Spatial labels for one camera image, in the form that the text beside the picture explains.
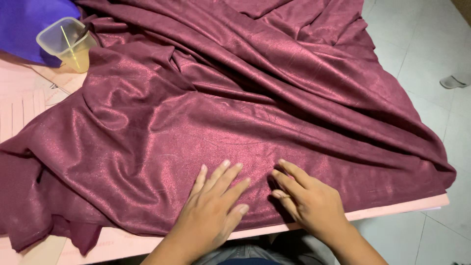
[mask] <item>finger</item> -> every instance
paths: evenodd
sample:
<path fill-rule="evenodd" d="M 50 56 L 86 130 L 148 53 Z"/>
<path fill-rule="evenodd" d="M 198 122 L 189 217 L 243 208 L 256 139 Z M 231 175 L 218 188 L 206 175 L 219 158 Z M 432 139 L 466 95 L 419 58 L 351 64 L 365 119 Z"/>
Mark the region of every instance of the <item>finger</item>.
<path fill-rule="evenodd" d="M 218 243 L 224 243 L 234 229 L 239 225 L 242 217 L 249 211 L 247 204 L 239 204 L 234 207 L 226 217 L 221 233 L 218 235 Z"/>
<path fill-rule="evenodd" d="M 249 187 L 250 181 L 250 178 L 244 179 L 243 181 L 237 183 L 234 187 L 227 190 L 226 193 L 221 196 L 221 200 L 224 201 L 228 210 Z"/>
<path fill-rule="evenodd" d="M 211 189 L 211 192 L 214 192 L 221 196 L 227 190 L 232 181 L 237 177 L 237 175 L 242 170 L 242 164 L 237 163 L 232 168 L 228 169 L 214 184 Z"/>
<path fill-rule="evenodd" d="M 294 196 L 295 199 L 299 199 L 303 192 L 306 191 L 294 179 L 289 178 L 287 175 L 279 172 L 276 169 L 274 169 L 271 174 L 275 178 L 276 182 L 278 182 L 278 184 L 280 184 L 285 190 Z"/>
<path fill-rule="evenodd" d="M 214 172 L 211 174 L 211 178 L 206 181 L 202 188 L 202 191 L 209 191 L 214 186 L 216 181 L 224 174 L 230 164 L 231 162 L 229 160 L 224 160 L 221 165 L 219 165 L 218 168 L 216 168 L 216 170 L 214 170 Z"/>
<path fill-rule="evenodd" d="M 280 200 L 281 205 L 283 205 L 286 211 L 291 214 L 291 217 L 293 217 L 295 221 L 298 220 L 298 209 L 296 208 L 296 204 L 291 196 L 282 190 L 273 190 L 271 195 Z"/>
<path fill-rule="evenodd" d="M 201 165 L 201 170 L 198 176 L 196 177 L 195 184 L 191 189 L 190 197 L 200 192 L 201 188 L 204 186 L 204 181 L 206 180 L 206 173 L 208 173 L 208 167 L 203 164 Z"/>
<path fill-rule="evenodd" d="M 312 187 L 315 185 L 315 182 L 313 181 L 313 177 L 309 176 L 304 170 L 300 169 L 297 165 L 288 162 L 284 159 L 278 160 L 278 164 L 286 170 L 286 172 L 293 176 L 293 178 L 301 184 L 305 189 Z"/>

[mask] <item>clear plastic cup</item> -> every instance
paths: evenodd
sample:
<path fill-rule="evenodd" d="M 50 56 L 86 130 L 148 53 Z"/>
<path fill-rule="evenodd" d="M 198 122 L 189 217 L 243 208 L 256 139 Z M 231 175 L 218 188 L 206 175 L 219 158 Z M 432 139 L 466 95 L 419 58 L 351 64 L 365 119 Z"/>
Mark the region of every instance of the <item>clear plastic cup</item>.
<path fill-rule="evenodd" d="M 36 36 L 37 43 L 50 55 L 57 56 L 78 73 L 90 66 L 88 51 L 97 42 L 89 32 L 77 40 L 85 25 L 73 17 L 64 17 L 45 28 Z"/>

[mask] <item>right hand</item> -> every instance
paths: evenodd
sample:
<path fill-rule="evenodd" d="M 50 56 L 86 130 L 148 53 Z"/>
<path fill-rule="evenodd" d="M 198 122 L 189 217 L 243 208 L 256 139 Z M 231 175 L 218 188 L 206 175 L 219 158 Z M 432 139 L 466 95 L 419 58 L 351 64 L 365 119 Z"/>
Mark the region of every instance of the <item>right hand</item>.
<path fill-rule="evenodd" d="M 327 245 L 335 244 L 354 227 L 343 211 L 338 191 L 309 176 L 295 164 L 283 159 L 278 164 L 291 176 L 273 170 L 272 175 L 286 191 L 273 190 L 293 219 L 310 234 Z"/>

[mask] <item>tile floor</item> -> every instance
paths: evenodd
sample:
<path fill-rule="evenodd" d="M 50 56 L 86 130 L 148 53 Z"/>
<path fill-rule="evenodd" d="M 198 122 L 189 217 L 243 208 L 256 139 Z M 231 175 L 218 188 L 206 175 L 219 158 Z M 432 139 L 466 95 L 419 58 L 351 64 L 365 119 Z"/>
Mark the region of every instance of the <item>tile floor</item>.
<path fill-rule="evenodd" d="M 355 221 L 390 265 L 471 264 L 471 87 L 439 79 L 471 72 L 471 27 L 450 0 L 365 0 L 363 18 L 383 68 L 443 141 L 458 176 L 450 205 Z"/>

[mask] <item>shiny fabric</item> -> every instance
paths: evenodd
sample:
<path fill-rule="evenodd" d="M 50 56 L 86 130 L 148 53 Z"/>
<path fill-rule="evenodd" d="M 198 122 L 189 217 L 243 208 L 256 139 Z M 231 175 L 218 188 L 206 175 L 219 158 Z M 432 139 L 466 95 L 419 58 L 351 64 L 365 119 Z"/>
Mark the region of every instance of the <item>shiny fabric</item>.
<path fill-rule="evenodd" d="M 76 3 L 102 46 L 83 87 L 0 145 L 0 232 L 18 251 L 52 233 L 84 254 L 101 226 L 163 236 L 201 164 L 226 158 L 252 178 L 238 230 L 292 222 L 269 197 L 280 157 L 346 212 L 455 179 L 378 63 L 361 0 Z"/>

